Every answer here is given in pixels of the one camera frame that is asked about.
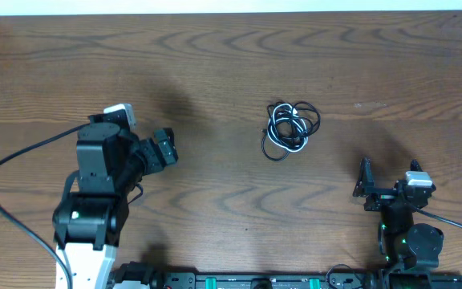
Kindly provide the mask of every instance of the white cable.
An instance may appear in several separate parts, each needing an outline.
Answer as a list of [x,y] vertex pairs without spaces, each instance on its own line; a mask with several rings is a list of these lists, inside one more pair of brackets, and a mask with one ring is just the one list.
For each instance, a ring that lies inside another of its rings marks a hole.
[[276,117],[275,117],[276,116],[276,111],[278,110],[278,108],[285,107],[285,106],[290,108],[290,109],[285,109],[285,112],[288,112],[289,114],[292,115],[292,117],[294,119],[296,119],[296,120],[294,120],[295,128],[299,132],[304,132],[304,131],[307,130],[306,122],[298,116],[297,110],[295,108],[293,108],[291,106],[291,104],[279,104],[277,107],[274,108],[274,110],[272,112],[272,116],[269,118],[269,123],[267,124],[267,128],[270,128],[270,133],[267,133],[267,135],[269,136],[270,140],[275,145],[277,145],[278,147],[283,148],[283,149],[285,149],[285,150],[287,150],[287,151],[289,151],[291,153],[296,153],[296,152],[299,152],[302,149],[304,149],[304,147],[308,143],[308,136],[300,136],[300,138],[302,139],[302,144],[300,144],[297,149],[289,149],[285,145],[282,145],[281,140],[279,140],[277,135],[274,133],[274,127],[275,126],[277,126],[283,120],[288,120],[289,119],[287,117],[282,117],[280,119],[276,119]]

